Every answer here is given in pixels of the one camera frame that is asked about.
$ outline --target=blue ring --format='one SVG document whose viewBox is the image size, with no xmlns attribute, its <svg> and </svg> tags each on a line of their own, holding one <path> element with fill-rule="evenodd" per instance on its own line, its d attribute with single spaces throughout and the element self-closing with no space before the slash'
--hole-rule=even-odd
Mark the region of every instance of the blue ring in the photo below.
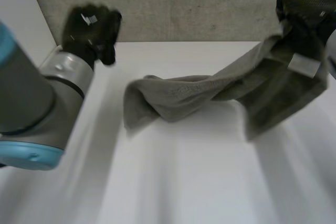
<svg viewBox="0 0 336 224">
<path fill-rule="evenodd" d="M 29 170 L 51 170 L 57 167 L 64 150 L 16 141 L 0 141 L 0 163 Z"/>
<path fill-rule="evenodd" d="M 16 47 L 11 31 L 0 22 L 0 66 L 7 62 Z"/>
</svg>

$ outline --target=white surface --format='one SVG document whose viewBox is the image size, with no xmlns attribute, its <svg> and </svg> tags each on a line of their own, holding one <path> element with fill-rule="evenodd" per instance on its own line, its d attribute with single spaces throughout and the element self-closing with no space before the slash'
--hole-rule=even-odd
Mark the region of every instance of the white surface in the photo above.
<svg viewBox="0 0 336 224">
<path fill-rule="evenodd" d="M 335 223 L 335 81 L 255 142 L 245 140 L 235 102 L 133 134 L 123 128 L 130 80 L 214 74 L 255 44 L 118 44 L 117 65 L 96 67 L 60 166 L 3 170 L 1 223 Z"/>
<path fill-rule="evenodd" d="M 36 65 L 55 47 L 36 0 L 0 0 L 0 21 L 12 30 Z"/>
</svg>

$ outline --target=gray cloth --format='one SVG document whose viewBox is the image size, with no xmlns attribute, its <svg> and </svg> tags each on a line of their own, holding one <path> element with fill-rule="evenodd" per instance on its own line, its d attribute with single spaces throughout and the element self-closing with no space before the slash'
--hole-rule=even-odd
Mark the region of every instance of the gray cloth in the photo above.
<svg viewBox="0 0 336 224">
<path fill-rule="evenodd" d="M 313 78 L 288 69 L 295 52 L 321 62 Z M 247 112 L 247 137 L 253 138 L 302 109 L 327 88 L 325 62 L 323 46 L 315 38 L 293 42 L 272 36 L 213 76 L 167 80 L 146 76 L 131 82 L 124 94 L 124 124 L 134 129 L 159 116 L 175 122 L 207 101 L 237 100 Z"/>
</svg>

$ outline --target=white wall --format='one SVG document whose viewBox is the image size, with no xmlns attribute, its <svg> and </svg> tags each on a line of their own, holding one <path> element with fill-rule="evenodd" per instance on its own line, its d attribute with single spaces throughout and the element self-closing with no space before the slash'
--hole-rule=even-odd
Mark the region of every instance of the white wall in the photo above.
<svg viewBox="0 0 336 224">
<path fill-rule="evenodd" d="M 0 20 L 12 30 L 36 65 L 56 45 L 36 0 L 0 0 Z"/>
</svg>

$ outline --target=black glove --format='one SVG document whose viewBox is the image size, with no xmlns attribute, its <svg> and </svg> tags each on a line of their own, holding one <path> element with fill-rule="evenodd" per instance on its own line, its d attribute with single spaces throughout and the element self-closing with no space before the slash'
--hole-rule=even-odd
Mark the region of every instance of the black glove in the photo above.
<svg viewBox="0 0 336 224">
<path fill-rule="evenodd" d="M 105 6 L 75 7 L 70 12 L 62 34 L 63 51 L 85 60 L 91 68 L 96 60 L 104 65 L 115 62 L 121 14 Z"/>
<path fill-rule="evenodd" d="M 296 34 L 314 32 L 325 44 L 336 29 L 336 0 L 277 0 L 277 15 Z"/>
</svg>

